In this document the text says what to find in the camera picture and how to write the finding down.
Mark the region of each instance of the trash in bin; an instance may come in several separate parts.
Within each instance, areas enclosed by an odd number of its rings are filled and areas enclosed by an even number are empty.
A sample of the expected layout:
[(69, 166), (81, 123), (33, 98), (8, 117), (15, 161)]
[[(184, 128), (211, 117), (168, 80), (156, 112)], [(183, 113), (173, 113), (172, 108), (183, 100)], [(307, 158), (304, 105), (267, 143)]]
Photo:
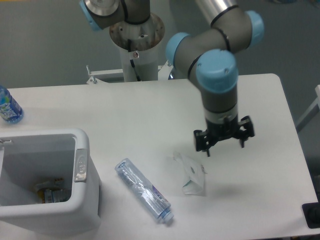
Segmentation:
[(71, 197), (72, 189), (63, 189), (63, 183), (64, 179), (61, 177), (38, 183), (34, 186), (34, 189), (43, 204), (66, 202)]

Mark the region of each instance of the bottle label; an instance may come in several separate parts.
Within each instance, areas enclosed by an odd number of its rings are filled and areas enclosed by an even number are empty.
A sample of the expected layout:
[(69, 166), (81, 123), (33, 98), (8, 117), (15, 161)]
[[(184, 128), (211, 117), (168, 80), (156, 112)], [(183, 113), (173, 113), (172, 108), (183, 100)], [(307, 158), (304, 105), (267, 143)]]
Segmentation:
[(6, 121), (13, 121), (18, 119), (21, 113), (21, 107), (15, 99), (11, 96), (5, 97), (5, 103), (0, 105), (0, 116)]
[(168, 200), (165, 199), (165, 197), (155, 188), (155, 186), (152, 185), (152, 190), (154, 195), (163, 203), (167, 203)]

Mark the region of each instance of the transparent plastic wrapper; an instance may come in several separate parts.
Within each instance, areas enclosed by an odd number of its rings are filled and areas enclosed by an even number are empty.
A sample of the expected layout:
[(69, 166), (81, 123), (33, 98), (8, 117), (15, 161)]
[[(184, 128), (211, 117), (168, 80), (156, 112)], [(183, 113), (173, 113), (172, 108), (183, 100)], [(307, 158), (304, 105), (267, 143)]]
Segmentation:
[(160, 223), (170, 222), (174, 217), (171, 204), (128, 158), (122, 160), (115, 171)]
[(173, 153), (173, 159), (182, 164), (186, 173), (182, 191), (185, 195), (199, 195), (204, 190), (205, 186), (205, 169), (204, 167), (179, 152)]

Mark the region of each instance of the bottle cap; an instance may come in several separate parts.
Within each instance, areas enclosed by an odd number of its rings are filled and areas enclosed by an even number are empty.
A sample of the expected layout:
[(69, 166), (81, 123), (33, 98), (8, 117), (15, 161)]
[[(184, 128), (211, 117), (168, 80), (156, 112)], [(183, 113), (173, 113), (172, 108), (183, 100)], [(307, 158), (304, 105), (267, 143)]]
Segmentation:
[(167, 224), (175, 215), (169, 210), (169, 212), (162, 218), (162, 222)]

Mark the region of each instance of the gray floor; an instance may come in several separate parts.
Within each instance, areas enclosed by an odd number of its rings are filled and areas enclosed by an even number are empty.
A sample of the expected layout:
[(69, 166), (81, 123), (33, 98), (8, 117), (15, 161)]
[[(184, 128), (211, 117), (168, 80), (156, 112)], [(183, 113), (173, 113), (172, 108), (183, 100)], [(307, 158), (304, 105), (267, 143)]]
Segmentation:
[[(277, 74), (296, 121), (316, 98), (314, 89), (320, 84), (320, 9), (308, 0), (238, 3), (243, 10), (260, 13), (265, 23), (263, 42), (236, 55), (239, 72)], [(173, 34), (196, 35), (209, 27), (194, 0), (151, 0), (151, 10), (166, 27), (160, 64), (166, 61), (164, 49)], [(8, 88), (84, 84), (86, 65), (92, 71), (121, 68), (109, 31), (91, 31), (79, 0), (0, 2), (0, 33), (0, 83)], [(320, 174), (319, 123), (320, 114), (299, 134), (316, 174)]]

